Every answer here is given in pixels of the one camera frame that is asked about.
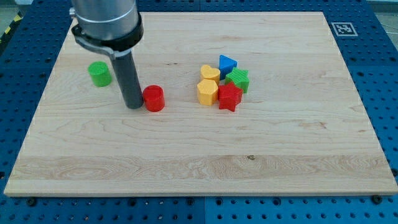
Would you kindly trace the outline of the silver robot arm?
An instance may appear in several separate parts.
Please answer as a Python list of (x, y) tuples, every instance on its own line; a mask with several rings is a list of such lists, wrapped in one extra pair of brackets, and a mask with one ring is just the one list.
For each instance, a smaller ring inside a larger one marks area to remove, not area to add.
[(138, 24), (136, 0), (72, 0), (83, 32), (94, 39), (121, 38)]

